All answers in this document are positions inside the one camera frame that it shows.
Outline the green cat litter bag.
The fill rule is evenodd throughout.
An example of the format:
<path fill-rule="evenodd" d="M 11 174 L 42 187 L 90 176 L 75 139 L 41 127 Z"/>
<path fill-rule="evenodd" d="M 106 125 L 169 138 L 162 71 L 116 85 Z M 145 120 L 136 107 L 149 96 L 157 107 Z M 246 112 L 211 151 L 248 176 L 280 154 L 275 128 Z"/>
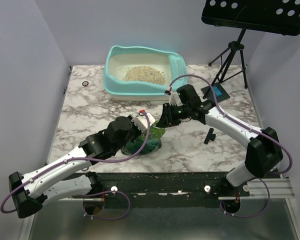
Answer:
<path fill-rule="evenodd" d="M 146 142 L 145 147 L 138 154 L 139 156 L 156 152 L 158 149 L 162 147 L 161 138 L 166 131 L 164 128 L 157 127 L 157 124 L 158 124 L 158 120 L 156 120 L 155 123 L 151 126 L 148 140 Z M 144 140 L 146 138 L 146 133 L 147 132 L 145 131 L 134 142 L 127 143 L 126 146 L 123 149 L 121 149 L 121 153 L 127 156 L 133 155 L 144 143 Z"/>

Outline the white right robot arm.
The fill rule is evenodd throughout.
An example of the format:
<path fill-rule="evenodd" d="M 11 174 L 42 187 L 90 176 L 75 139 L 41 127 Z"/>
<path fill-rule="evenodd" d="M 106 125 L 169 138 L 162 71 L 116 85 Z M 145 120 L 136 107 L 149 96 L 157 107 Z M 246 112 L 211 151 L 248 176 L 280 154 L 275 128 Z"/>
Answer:
<path fill-rule="evenodd" d="M 161 118 L 156 125 L 158 128 L 178 126 L 182 120 L 192 119 L 222 131 L 246 149 L 245 161 L 211 186 L 214 194 L 233 195 L 241 184 L 253 178 L 263 178 L 283 159 L 274 129 L 267 127 L 262 130 L 246 125 L 226 112 L 221 113 L 213 101 L 201 101 L 190 84 L 179 87 L 176 92 L 181 105 L 163 104 Z"/>

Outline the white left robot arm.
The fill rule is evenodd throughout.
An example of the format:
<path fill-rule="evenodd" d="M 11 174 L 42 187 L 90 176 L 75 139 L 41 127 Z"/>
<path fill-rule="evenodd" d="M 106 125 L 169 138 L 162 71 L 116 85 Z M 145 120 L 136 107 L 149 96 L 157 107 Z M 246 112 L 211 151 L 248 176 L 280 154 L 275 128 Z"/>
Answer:
<path fill-rule="evenodd" d="M 73 179 L 68 177 L 78 171 L 88 170 L 99 162 L 116 163 L 117 160 L 112 157 L 142 133 L 148 136 L 154 123 L 154 117 L 145 111 L 135 117 L 119 116 L 106 129 L 87 136 L 54 162 L 29 173 L 16 171 L 10 174 L 10 193 L 7 197 L 13 200 L 14 212 L 24 219 L 51 201 L 80 195 L 97 197 L 103 188 L 94 173 L 87 172 Z"/>

